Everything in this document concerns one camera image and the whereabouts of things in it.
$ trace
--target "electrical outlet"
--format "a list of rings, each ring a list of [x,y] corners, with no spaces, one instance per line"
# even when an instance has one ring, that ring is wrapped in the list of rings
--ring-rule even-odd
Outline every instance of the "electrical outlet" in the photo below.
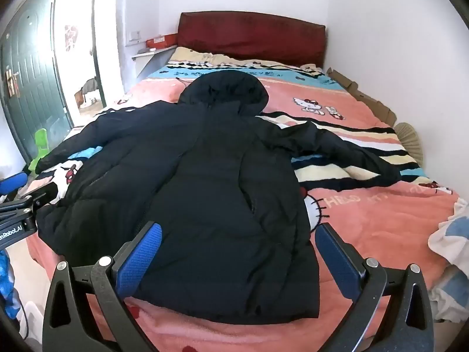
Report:
[[[136,32],[130,32],[128,35],[128,40],[129,42],[136,42],[141,39],[140,37],[140,30],[137,30]]]

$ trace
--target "open doorway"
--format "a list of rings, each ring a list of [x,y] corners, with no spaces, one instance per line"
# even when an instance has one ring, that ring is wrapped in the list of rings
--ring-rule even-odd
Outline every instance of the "open doorway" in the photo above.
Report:
[[[86,125],[102,108],[92,54],[92,0],[55,0],[57,68],[74,126]]]

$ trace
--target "paper fan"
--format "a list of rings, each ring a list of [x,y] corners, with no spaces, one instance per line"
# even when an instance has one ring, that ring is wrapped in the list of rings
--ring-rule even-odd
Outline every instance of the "paper fan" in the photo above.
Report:
[[[397,137],[409,155],[420,167],[424,165],[424,153],[416,130],[409,123],[399,123],[394,127]]]

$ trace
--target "pink bedspread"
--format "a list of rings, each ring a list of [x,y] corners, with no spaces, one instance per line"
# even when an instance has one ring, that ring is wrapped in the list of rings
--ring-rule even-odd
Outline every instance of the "pink bedspread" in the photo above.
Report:
[[[334,107],[343,117],[337,119],[326,113],[321,116],[322,121],[351,128],[386,127],[366,105],[356,102],[345,91],[260,79],[270,95],[266,112],[286,111],[291,116],[313,117],[314,114],[304,111],[292,100],[292,97],[307,98],[320,102],[322,106]],[[147,79],[132,89],[133,97],[128,102],[116,107],[143,106],[159,99],[176,102],[183,89],[184,84],[173,78]],[[398,143],[392,136],[370,137],[366,133],[350,134],[340,129],[337,133],[360,141]],[[389,188],[354,189],[340,193],[313,189],[309,195],[321,202],[323,220],[330,222],[344,241],[353,244],[364,257],[374,257],[382,265],[393,268],[417,263],[428,287],[442,274],[446,262],[428,248],[427,242],[429,235],[438,229],[438,223],[453,214],[453,204],[458,198],[456,194],[417,183],[398,182]],[[37,235],[29,237],[28,246],[31,256],[52,277],[59,257]],[[194,349],[199,352],[315,352],[332,334],[351,304],[341,296],[317,255],[320,260],[319,319],[280,325],[226,325],[191,318],[133,298],[126,303],[146,335],[162,352],[189,352]],[[103,334],[110,337],[95,298],[92,297],[90,302]],[[382,300],[368,336],[376,332],[386,303]]]

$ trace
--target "blue gripper pad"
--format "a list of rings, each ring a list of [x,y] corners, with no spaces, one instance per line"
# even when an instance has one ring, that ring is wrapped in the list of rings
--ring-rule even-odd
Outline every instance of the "blue gripper pad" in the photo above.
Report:
[[[360,274],[324,226],[316,228],[314,239],[342,295],[357,300],[361,293]]]
[[[20,189],[28,182],[28,175],[21,172],[17,175],[0,180],[0,196],[6,196],[14,190]]]
[[[123,263],[117,272],[115,286],[116,293],[121,299],[134,295],[158,252],[162,239],[161,226],[154,224]]]

